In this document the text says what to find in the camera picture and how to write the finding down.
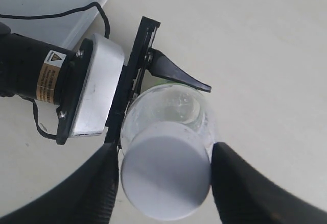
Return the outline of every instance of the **warning label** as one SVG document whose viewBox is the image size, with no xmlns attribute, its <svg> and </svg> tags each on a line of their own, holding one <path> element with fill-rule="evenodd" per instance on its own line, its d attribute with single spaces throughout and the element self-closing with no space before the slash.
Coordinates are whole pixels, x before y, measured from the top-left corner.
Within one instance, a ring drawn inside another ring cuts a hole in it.
<svg viewBox="0 0 327 224">
<path fill-rule="evenodd" d="M 50 51 L 44 60 L 36 88 L 39 101 L 54 103 L 55 87 L 66 54 Z"/>
</svg>

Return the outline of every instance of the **wire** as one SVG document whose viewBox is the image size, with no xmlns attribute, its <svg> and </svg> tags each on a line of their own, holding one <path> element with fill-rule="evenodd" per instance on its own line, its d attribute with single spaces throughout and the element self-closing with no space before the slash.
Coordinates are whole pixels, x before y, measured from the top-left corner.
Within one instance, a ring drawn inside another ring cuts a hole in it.
<svg viewBox="0 0 327 224">
<path fill-rule="evenodd" d="M 35 121 L 35 125 L 36 125 L 36 129 L 38 131 L 38 133 L 47 138 L 47 139 L 50 139 L 50 140 L 56 140 L 56 137 L 57 135 L 52 135 L 52 134 L 48 134 L 47 132 L 43 131 L 40 126 L 39 126 L 39 109 L 37 107 L 37 104 L 35 102 L 34 99 L 31 99 L 31 98 L 27 98 L 27 97 L 21 97 L 23 98 L 24 100 L 27 100 L 31 103 L 33 103 L 33 117 L 34 117 L 34 121 Z"/>
<path fill-rule="evenodd" d="M 40 15 L 40 16 L 14 16 L 14 15 L 2 15 L 0 14 L 0 18 L 8 18 L 8 19 L 18 19 L 18 20 L 37 20 L 37 19 L 49 19 L 49 18 L 59 18 L 67 15 L 71 15 L 77 12 L 81 11 L 87 11 L 92 7 L 96 7 L 103 19 L 104 25 L 105 25 L 105 38 L 109 38 L 110 35 L 110 23 L 108 20 L 108 17 L 104 10 L 102 9 L 101 5 L 98 2 L 92 2 L 88 4 L 87 6 L 80 7 L 80 8 L 75 8 L 69 11 L 65 11 L 63 13 L 58 13 L 58 14 L 52 14 L 52 15 Z"/>
</svg>

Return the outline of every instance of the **warning triangle symbol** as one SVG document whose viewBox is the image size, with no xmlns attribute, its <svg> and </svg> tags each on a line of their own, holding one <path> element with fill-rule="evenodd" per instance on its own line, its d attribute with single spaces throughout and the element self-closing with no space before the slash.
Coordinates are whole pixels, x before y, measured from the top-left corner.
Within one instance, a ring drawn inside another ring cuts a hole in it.
<svg viewBox="0 0 327 224">
<path fill-rule="evenodd" d="M 54 55 L 51 58 L 51 61 L 59 61 L 59 60 L 61 60 L 61 58 L 56 53 L 54 53 Z"/>
</svg>

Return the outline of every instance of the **floor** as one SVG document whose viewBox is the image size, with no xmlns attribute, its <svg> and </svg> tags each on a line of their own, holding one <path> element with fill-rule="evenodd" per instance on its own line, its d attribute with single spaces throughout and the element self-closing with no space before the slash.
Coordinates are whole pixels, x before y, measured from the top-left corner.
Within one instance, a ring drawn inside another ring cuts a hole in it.
<svg viewBox="0 0 327 224">
<path fill-rule="evenodd" d="M 109 0 L 111 39 L 131 52 L 141 17 L 161 21 L 155 39 L 177 65 L 213 86 L 206 94 L 221 140 L 269 179 L 327 210 L 327 0 Z M 103 32 L 97 18 L 85 36 Z M 40 121 L 56 128 L 54 107 Z M 102 143 L 43 140 L 32 106 L 0 99 L 0 215 L 61 182 Z M 211 195 L 191 217 L 220 223 Z M 135 210 L 121 189 L 112 222 L 160 223 Z"/>
</svg>

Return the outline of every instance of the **jar lid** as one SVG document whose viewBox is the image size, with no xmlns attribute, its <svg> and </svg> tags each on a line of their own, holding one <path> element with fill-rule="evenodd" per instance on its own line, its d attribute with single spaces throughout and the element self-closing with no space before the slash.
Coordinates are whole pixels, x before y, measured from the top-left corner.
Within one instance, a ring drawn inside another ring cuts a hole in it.
<svg viewBox="0 0 327 224">
<path fill-rule="evenodd" d="M 177 122 L 157 122 L 133 139 L 121 179 L 127 198 L 145 215 L 177 220 L 206 199 L 211 165 L 193 130 Z"/>
</svg>

